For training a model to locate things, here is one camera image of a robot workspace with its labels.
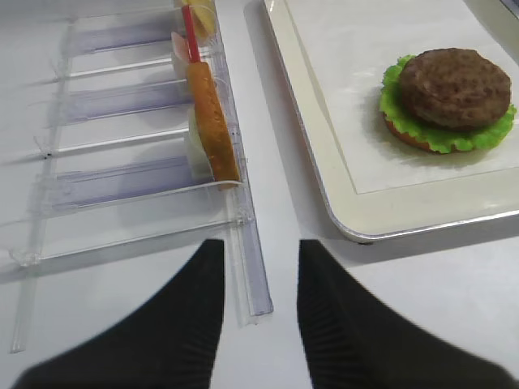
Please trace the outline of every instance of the tray rim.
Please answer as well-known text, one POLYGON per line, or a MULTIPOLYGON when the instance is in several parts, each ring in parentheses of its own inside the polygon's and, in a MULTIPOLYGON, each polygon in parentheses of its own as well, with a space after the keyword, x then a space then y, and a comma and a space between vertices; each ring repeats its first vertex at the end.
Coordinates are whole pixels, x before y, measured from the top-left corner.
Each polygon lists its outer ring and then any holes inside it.
MULTIPOLYGON (((280 46, 280 41, 279 41, 280 37, 281 37, 281 39, 285 40, 285 43, 289 40, 292 40, 293 43, 295 41, 295 43, 297 45, 298 57, 300 57, 300 58, 296 58, 296 59, 291 58, 290 61, 293 64, 294 64, 294 62, 298 62, 299 66, 305 66, 306 70, 309 71, 308 67, 307 67, 307 62, 304 59, 303 60, 301 59, 301 58, 305 57, 305 54, 303 53, 303 50, 301 49, 301 46, 298 43, 297 29, 295 28, 293 21, 291 19, 291 15, 290 15, 290 11, 289 11, 287 2, 286 2, 286 0, 264 0, 263 3, 265 6, 266 13, 268 14, 268 22, 270 23, 270 26, 272 28, 271 33, 273 35, 274 42, 277 47, 278 55, 281 60, 281 65, 282 65, 283 71, 285 73, 287 85, 290 90, 290 95, 292 96, 294 108, 296 110, 296 114, 298 115, 299 124, 302 128, 303 138, 305 140, 305 144, 307 146, 307 150, 308 150, 308 153, 311 158, 312 166, 313 166, 313 169, 315 172, 315 176, 317 178, 317 182, 319 184, 320 192, 323 197, 328 216, 330 217, 332 222, 340 229, 340 231, 347 238, 349 238, 352 241, 359 242, 359 243, 372 243, 372 242, 387 240, 390 238, 405 237, 405 236, 415 235, 415 234, 419 234, 419 233, 427 233, 427 232, 432 232, 435 230, 453 228, 453 227, 466 225, 466 224, 475 224, 475 223, 480 223, 480 222, 484 222, 484 221, 498 220, 498 219, 513 217, 513 216, 519 216, 519 207, 515 207, 515 209, 513 209, 513 210, 507 210, 504 212, 496 212, 496 213, 491 213, 491 214, 483 215, 483 216, 462 218, 462 219, 454 220, 454 221, 439 222, 439 223, 428 224, 428 225, 420 226, 420 227, 416 227, 416 228, 398 229, 396 231, 392 231, 392 232, 388 232, 388 233, 362 233, 362 232, 359 232, 355 229, 348 227, 343 221, 341 221, 341 218, 336 215, 334 206, 333 206, 332 201, 329 197, 329 194, 326 190, 327 186, 325 185, 325 178, 323 177, 323 174, 320 172, 320 168, 317 163, 317 157, 314 153, 314 150, 312 149, 311 141, 310 141, 309 135, 307 133, 307 126, 305 125, 305 122, 303 119, 303 114, 302 114, 302 111, 300 108, 298 97, 296 96, 296 93, 294 91, 293 80, 290 78, 290 72, 287 69, 287 63, 286 63, 287 58, 284 55, 284 53, 281 49, 281 46, 280 46)), ((313 81, 311 80, 311 76, 307 75, 307 78, 308 78, 307 82, 313 83, 313 81)), ((333 132, 333 129, 331 128, 331 126, 328 126, 328 128, 331 132, 333 132)), ((347 176, 349 176, 349 174, 347 172, 347 166, 345 164, 345 161, 343 161, 343 162, 344 162, 343 168, 345 169, 345 173, 347 176)), ((349 180, 349 181, 350 181, 350 185, 354 188, 354 184, 352 183, 352 181, 351 180, 349 180)))

